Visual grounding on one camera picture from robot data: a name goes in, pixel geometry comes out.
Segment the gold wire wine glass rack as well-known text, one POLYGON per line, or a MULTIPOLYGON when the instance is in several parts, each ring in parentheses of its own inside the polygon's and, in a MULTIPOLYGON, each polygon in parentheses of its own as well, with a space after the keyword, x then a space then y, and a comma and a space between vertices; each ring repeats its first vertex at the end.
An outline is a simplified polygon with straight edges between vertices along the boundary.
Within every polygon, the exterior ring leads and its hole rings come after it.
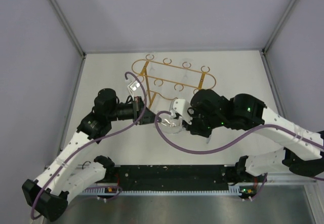
POLYGON ((217 84, 209 66, 195 68, 193 62, 187 68, 191 71, 190 85, 180 82, 180 69, 179 62, 169 57, 156 58, 153 54, 133 62, 131 70, 146 88, 149 109, 156 109, 162 102, 192 96, 201 89, 213 89, 217 84))

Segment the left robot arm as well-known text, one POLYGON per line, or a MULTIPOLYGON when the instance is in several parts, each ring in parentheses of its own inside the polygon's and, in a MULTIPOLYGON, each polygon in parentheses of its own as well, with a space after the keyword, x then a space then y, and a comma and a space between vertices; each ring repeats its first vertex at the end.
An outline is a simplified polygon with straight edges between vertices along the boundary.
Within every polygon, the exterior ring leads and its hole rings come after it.
POLYGON ((98 92, 91 112, 82 119, 63 151, 35 180, 24 182, 22 190, 32 208, 32 220, 43 216, 49 221, 56 221, 70 202, 87 187, 97 181, 108 182, 114 178, 114 163, 103 156, 98 156, 88 168, 77 174, 73 171, 109 134, 113 121, 132 120, 133 125, 159 122, 160 118, 146 107, 145 101, 141 97, 129 97, 126 103, 121 103, 113 89, 98 92))

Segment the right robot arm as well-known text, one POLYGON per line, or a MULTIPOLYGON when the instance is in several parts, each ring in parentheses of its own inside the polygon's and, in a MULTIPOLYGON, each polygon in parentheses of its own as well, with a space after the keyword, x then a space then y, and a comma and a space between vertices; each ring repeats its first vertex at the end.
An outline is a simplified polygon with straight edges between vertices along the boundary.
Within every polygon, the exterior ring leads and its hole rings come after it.
POLYGON ((244 130, 242 137, 257 133, 281 146, 270 153, 240 157, 236 175, 242 181, 286 170, 311 178, 323 173, 323 133, 288 121, 252 95, 238 94, 226 99, 211 89, 199 90, 184 112, 186 129, 193 135, 208 138, 213 129, 225 127, 244 130))

